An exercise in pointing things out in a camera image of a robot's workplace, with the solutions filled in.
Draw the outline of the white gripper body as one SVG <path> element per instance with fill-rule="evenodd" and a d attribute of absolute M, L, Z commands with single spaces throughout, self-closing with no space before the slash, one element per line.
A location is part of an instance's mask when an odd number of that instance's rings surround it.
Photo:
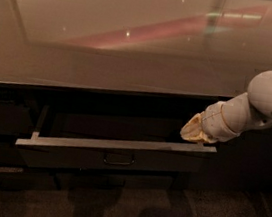
<path fill-rule="evenodd" d="M 214 103 L 202 112 L 201 128 L 207 141 L 225 142 L 239 136 L 229 128 L 223 115 L 223 101 Z"/>

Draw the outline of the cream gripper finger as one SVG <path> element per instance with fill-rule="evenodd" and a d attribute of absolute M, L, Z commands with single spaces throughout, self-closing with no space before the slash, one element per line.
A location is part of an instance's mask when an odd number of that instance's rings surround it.
<path fill-rule="evenodd" d="M 189 122 L 187 122 L 182 129 L 180 129 L 181 138 L 184 140 L 191 140 L 191 141 L 203 141 L 203 129 L 202 129 L 202 115 L 197 113 L 194 115 Z"/>
<path fill-rule="evenodd" d="M 188 141 L 191 141 L 191 143 L 198 143 L 198 144 L 215 144 L 217 142 L 216 139 L 213 138 L 206 138 L 206 137 L 190 137 L 188 138 Z"/>

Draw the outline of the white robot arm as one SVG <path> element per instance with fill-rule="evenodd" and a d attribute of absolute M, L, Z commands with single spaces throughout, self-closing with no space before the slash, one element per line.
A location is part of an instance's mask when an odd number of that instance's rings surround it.
<path fill-rule="evenodd" d="M 180 130 L 185 141 L 214 144 L 237 138 L 247 130 L 272 128 L 272 71 L 254 77 L 247 91 L 211 104 Z"/>

